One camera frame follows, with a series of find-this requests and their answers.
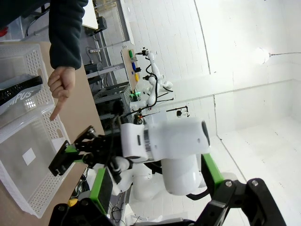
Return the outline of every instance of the blue object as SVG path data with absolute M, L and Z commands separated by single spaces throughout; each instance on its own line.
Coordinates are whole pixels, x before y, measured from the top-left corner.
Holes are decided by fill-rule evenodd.
M 132 63 L 132 68 L 133 68 L 133 70 L 134 70 L 134 72 L 135 72 L 135 71 L 136 71 L 136 65 L 135 65 L 134 62 Z

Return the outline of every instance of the dark sleeve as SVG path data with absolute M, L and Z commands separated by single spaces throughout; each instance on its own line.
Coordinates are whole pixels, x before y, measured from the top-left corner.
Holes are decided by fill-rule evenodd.
M 56 69 L 69 66 L 79 69 L 79 39 L 88 0 L 51 0 L 49 12 L 50 63 Z

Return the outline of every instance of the white floor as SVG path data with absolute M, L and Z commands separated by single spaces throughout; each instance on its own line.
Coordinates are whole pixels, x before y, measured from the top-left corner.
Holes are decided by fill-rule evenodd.
M 301 225 L 301 123 L 288 117 L 267 125 L 219 134 L 211 138 L 211 155 L 221 172 L 236 174 L 239 181 L 244 177 L 262 178 L 270 189 L 287 225 Z M 167 192 L 150 202 L 130 200 L 131 208 L 138 216 L 157 217 L 185 213 L 196 220 L 210 200 L 207 196 L 191 201 L 186 196 L 172 196 Z M 249 225 L 241 210 L 231 210 L 225 226 Z
M 287 225 L 301 225 L 301 123 L 288 117 L 220 137 L 247 180 L 265 181 Z

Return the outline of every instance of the green object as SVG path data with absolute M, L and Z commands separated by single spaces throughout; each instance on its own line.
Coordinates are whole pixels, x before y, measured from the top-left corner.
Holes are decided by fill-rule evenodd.
M 66 150 L 65 150 L 66 153 L 73 153 L 73 152 L 78 152 L 78 150 L 76 150 L 76 148 L 73 146 L 73 145 L 69 145 L 68 147 L 66 147 Z M 83 162 L 82 159 L 79 159 L 79 160 L 74 160 L 73 162 Z
M 140 96 L 140 94 L 141 94 L 141 92 L 135 92 L 135 94 L 134 94 L 134 93 L 131 93 L 130 96 L 131 96 L 131 97 L 134 97 L 134 96 Z
M 217 168 L 213 158 L 211 157 L 210 154 L 204 154 L 203 155 L 204 160 L 207 164 L 207 167 L 210 171 L 210 174 L 213 178 L 214 181 L 214 189 L 216 190 L 218 186 L 221 184 L 222 181 L 224 181 L 224 178 L 220 172 L 220 170 Z
M 76 148 L 72 145 L 69 145 L 68 147 L 66 147 L 65 150 L 66 153 L 71 153 L 71 152 L 77 152 Z
M 99 207 L 103 214 L 107 214 L 113 183 L 107 168 L 98 170 L 90 192 L 90 199 Z
M 133 58 L 133 53 L 131 50 L 128 51 L 128 54 L 130 55 L 130 58 Z

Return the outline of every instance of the human hand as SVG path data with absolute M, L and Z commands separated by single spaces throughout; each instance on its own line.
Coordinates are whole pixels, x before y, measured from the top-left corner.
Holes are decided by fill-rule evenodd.
M 64 103 L 75 87 L 75 69 L 73 67 L 57 67 L 48 79 L 48 86 L 58 102 L 53 110 L 50 120 L 54 120 L 63 108 Z

